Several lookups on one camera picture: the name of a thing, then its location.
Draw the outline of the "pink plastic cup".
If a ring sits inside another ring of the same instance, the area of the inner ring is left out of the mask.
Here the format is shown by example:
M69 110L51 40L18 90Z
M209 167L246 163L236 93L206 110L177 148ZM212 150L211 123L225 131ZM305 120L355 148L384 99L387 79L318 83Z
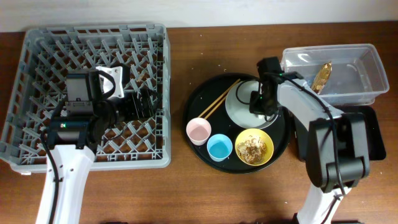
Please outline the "pink plastic cup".
M202 146L211 134L211 124L204 118L193 118L186 126L189 140L196 146Z

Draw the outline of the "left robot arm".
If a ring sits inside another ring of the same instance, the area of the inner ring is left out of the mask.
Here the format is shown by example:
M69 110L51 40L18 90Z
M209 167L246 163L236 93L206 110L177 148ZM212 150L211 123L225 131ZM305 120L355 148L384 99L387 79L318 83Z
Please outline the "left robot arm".
M128 78L122 67L68 73L67 95L40 135L47 170L37 223L78 223L86 180L106 130L155 115L161 93L141 88L116 94Z

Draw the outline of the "yellow bowl with food scraps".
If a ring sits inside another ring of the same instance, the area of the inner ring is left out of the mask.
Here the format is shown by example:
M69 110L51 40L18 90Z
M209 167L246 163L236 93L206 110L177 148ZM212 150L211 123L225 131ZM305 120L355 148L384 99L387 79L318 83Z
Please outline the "yellow bowl with food scraps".
M245 129L235 140L234 148L238 158L249 166L262 166L274 154L271 137L261 129Z

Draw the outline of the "gold snack wrapper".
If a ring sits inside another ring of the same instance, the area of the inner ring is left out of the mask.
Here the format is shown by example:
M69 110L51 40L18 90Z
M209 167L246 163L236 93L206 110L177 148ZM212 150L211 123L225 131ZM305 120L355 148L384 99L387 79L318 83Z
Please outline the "gold snack wrapper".
M314 81L311 84L311 89L316 93L320 94L324 89L329 77L331 75L332 66L331 62L325 63L322 65L321 69L317 73L314 78Z

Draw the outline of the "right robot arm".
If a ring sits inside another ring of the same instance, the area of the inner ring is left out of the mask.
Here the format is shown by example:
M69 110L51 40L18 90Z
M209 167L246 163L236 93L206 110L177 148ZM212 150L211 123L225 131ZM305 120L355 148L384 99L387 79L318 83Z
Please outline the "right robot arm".
M305 165L311 181L293 223L331 223L344 197L369 175L364 116L345 113L321 99L298 72L285 73L277 57L257 63L259 87L252 92L252 114L274 117L288 109L308 132Z

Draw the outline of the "blue plastic cup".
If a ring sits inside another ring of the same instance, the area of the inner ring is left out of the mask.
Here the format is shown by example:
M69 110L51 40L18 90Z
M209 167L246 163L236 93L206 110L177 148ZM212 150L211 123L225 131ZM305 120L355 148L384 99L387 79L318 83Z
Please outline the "blue plastic cup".
M232 153L233 143L226 135L215 134L207 141L206 148L213 161L221 162Z

